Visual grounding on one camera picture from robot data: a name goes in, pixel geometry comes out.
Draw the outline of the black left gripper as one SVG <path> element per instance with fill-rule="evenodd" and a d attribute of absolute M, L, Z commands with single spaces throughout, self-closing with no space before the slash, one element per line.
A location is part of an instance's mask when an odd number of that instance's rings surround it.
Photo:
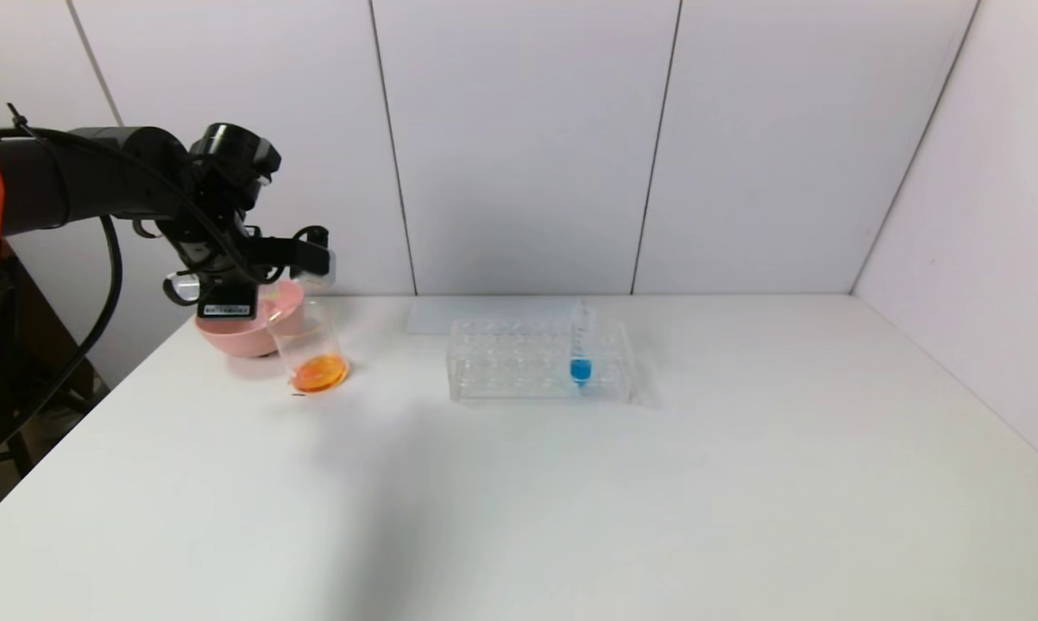
<path fill-rule="evenodd" d="M 194 306 L 207 321 L 254 321 L 258 285 L 223 251 L 206 242 L 179 242 L 177 304 Z"/>

